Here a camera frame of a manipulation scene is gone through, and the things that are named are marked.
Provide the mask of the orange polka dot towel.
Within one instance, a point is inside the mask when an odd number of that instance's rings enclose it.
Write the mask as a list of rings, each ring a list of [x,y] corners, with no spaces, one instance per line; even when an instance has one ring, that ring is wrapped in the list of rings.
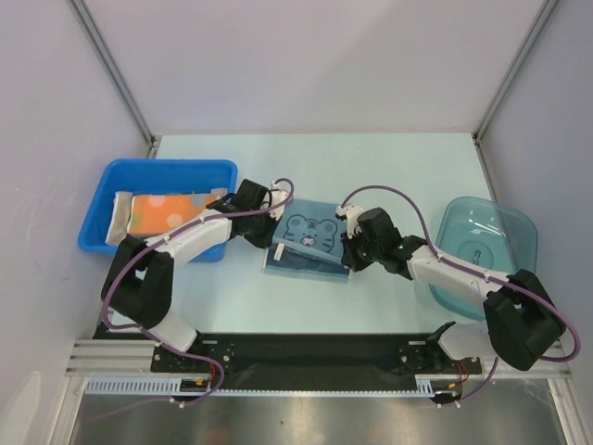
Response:
[[[129,235],[162,235],[199,216],[217,194],[135,195],[132,197]]]

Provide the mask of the translucent teal basket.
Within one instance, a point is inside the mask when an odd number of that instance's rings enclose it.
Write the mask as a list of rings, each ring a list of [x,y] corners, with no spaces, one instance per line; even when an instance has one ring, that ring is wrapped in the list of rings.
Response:
[[[536,270],[535,224],[516,209],[479,197],[458,197],[448,204],[435,245],[450,256],[495,271]]]

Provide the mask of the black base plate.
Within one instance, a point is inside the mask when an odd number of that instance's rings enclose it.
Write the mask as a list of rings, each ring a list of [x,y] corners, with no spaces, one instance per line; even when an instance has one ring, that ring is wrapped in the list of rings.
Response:
[[[212,334],[184,356],[155,346],[150,370],[204,374],[210,360],[221,365],[222,388],[241,389],[404,388],[420,375],[460,378],[485,369],[483,357],[451,360],[433,334]]]

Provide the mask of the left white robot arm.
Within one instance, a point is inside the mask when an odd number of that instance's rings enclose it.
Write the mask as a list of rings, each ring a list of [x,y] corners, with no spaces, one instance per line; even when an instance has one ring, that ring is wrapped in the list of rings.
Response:
[[[204,360],[198,331],[172,308],[175,271],[207,250],[238,236],[256,248],[268,248],[285,207],[288,190],[244,180],[239,188],[207,204],[194,219],[163,235],[126,236],[119,244],[101,291],[101,316],[111,330],[138,329],[172,348],[171,359],[184,371]]]

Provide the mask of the aluminium frame rail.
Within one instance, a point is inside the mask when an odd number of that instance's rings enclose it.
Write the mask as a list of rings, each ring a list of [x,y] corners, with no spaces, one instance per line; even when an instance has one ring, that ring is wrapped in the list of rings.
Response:
[[[69,357],[66,375],[150,375],[154,349],[155,343],[151,340],[77,340]]]

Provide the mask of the light blue Doraemon towel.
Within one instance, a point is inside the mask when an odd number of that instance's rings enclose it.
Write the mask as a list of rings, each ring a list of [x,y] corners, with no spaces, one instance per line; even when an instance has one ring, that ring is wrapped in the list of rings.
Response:
[[[335,203],[294,199],[284,211],[263,262],[263,272],[284,277],[345,283],[342,264],[344,221]]]

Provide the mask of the blue plastic bin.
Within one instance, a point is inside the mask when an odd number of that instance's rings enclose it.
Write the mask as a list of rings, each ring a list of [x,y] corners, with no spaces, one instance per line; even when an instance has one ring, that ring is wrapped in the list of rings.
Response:
[[[117,159],[108,164],[96,187],[78,236],[80,249],[112,257],[105,243],[118,192],[174,195],[236,189],[238,168],[228,159]]]

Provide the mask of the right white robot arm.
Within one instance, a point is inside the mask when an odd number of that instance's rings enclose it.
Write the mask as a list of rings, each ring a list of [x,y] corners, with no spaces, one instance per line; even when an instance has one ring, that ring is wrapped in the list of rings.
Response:
[[[565,333],[566,323],[533,273],[507,274],[452,260],[421,237],[401,235],[381,208],[349,205],[337,208],[336,216],[347,224],[341,235],[342,263],[351,271],[379,264],[388,273],[446,290],[483,311],[482,322],[449,322],[434,332],[436,343],[426,350],[426,360],[435,371],[445,373],[462,359],[486,356],[528,371]]]

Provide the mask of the teal beige Doraemon towel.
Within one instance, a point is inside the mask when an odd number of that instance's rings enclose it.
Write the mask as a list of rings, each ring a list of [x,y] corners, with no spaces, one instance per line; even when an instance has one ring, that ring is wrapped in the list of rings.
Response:
[[[214,188],[208,193],[191,194],[217,194],[223,197],[227,193],[226,188]],[[191,195],[191,194],[169,194],[169,195]],[[114,208],[112,211],[110,225],[107,229],[106,244],[117,246],[127,235],[127,227],[131,219],[132,192],[117,192],[114,198]]]

